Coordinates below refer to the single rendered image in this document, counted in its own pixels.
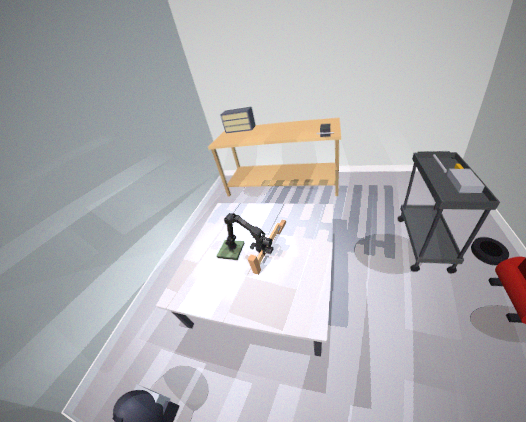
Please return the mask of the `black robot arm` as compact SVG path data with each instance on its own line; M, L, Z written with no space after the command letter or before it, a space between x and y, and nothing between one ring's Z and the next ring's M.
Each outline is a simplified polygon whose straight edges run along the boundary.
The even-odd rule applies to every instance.
M223 220L227 226L227 234L228 234L225 245L228 246L229 250L234 250L237 246L234 242L236 240L236 236L233 234L233 223L238 223L239 225L244 227L246 230L248 230L250 234L253 236L252 238L255 239L256 244L258 245L263 244L265 246L272 245L273 240L265 237L266 234L264 233L264 231L262 231L262 229L260 229L257 226L252 226L250 223L242 219L239 215L236 215L235 213L228 213Z

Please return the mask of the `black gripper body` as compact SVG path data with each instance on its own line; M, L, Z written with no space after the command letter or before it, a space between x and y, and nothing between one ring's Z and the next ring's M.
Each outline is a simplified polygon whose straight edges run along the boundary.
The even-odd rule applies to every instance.
M255 242L252 242L252 244L250 245L250 249L251 249L251 250L254 250L254 247L256 247L256 248L255 248L256 250L258 250L258 251L259 251L259 250L263 250L263 251L266 252L267 254L272 254L272 252L273 252L273 250L274 250L274 248L271 247L271 246L268 246L268 247L267 247L267 246L265 246L265 245L263 245L263 244L258 245L258 244L256 244Z

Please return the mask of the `long brown wooden rail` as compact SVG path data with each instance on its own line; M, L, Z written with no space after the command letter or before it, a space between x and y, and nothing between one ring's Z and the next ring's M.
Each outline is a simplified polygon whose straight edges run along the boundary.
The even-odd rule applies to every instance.
M275 236L276 236L277 233L278 233L278 229L279 229L279 227L280 227L280 224L277 223L276 226L275 226L275 228L274 228L274 230L272 231L272 233L271 233L271 235L270 235L270 237L269 237L270 239L274 240ZM259 264L262 262L262 260L263 260L263 258L264 258L264 255L263 255L262 252L263 252L263 250L260 252L260 254L259 254L258 258L257 258Z

